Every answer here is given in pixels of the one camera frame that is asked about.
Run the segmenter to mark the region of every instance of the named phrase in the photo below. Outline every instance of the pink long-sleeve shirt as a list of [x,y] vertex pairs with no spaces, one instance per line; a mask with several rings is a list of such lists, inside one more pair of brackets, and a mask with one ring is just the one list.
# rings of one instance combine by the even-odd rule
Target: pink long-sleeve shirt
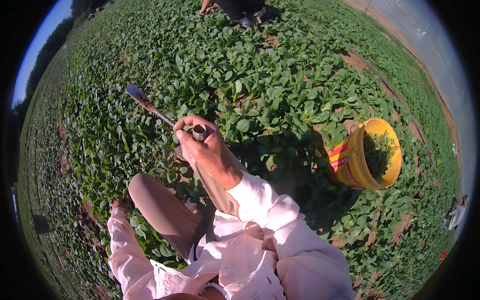
[[216,211],[217,241],[205,243],[204,236],[196,248],[198,259],[193,261],[192,247],[183,270],[149,261],[125,212],[112,211],[108,264],[124,299],[196,295],[217,275],[231,300],[354,298],[345,256],[308,227],[292,198],[248,173],[227,192],[239,203],[237,216]]

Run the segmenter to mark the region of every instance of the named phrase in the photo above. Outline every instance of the field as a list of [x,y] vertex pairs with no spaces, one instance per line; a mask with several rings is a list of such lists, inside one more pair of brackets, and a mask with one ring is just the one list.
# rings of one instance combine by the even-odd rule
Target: field
[[[359,299],[411,298],[439,266],[451,246],[442,224],[458,166],[425,74],[343,3],[268,3],[279,18],[243,31],[223,12],[199,16],[198,1],[118,0],[57,53],[22,130],[18,196],[29,245],[64,299],[121,299],[106,263],[106,222],[137,172],[161,178],[179,199],[208,201],[176,160],[171,130],[124,92],[132,83],[174,120],[195,113],[214,121],[250,173],[293,196],[311,228],[346,255]],[[346,62],[349,47],[411,113],[374,74]],[[395,129],[401,173],[388,189],[352,190],[330,179],[325,152],[371,117]],[[412,117],[425,144],[410,131]],[[32,213],[48,217],[47,237],[34,233]],[[149,259],[185,265],[137,209],[128,219]]]

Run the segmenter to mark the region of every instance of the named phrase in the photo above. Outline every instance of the bracelet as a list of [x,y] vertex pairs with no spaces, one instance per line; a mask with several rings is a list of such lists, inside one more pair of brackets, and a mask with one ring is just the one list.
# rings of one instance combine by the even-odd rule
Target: bracelet
[[220,293],[222,293],[225,299],[230,300],[230,297],[228,296],[227,292],[223,289],[223,287],[213,282],[208,282],[206,285],[204,285],[203,289],[200,292],[198,292],[198,296],[203,295],[203,293],[207,290],[208,287],[216,288]]

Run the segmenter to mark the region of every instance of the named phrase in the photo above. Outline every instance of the knee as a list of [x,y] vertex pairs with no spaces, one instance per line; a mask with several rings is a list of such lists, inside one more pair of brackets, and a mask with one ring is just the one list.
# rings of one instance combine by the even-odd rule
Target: knee
[[145,173],[137,173],[135,176],[132,177],[128,184],[128,193],[130,194],[130,197],[132,200],[135,202],[136,199],[136,194],[138,194],[139,191],[142,191],[145,186],[148,185],[148,179],[150,175],[145,174]]

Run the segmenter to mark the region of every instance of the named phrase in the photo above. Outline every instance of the beige pants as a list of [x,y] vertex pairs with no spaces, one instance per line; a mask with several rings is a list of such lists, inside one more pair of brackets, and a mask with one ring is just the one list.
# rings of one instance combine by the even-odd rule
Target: beige pants
[[[238,169],[247,171],[238,159],[228,150]],[[235,208],[230,194],[213,179],[201,166],[190,161],[215,208],[235,216]],[[192,213],[181,201],[170,193],[158,179],[144,173],[136,174],[128,186],[130,197],[148,223],[178,253],[187,258],[195,242],[195,233],[202,217]]]

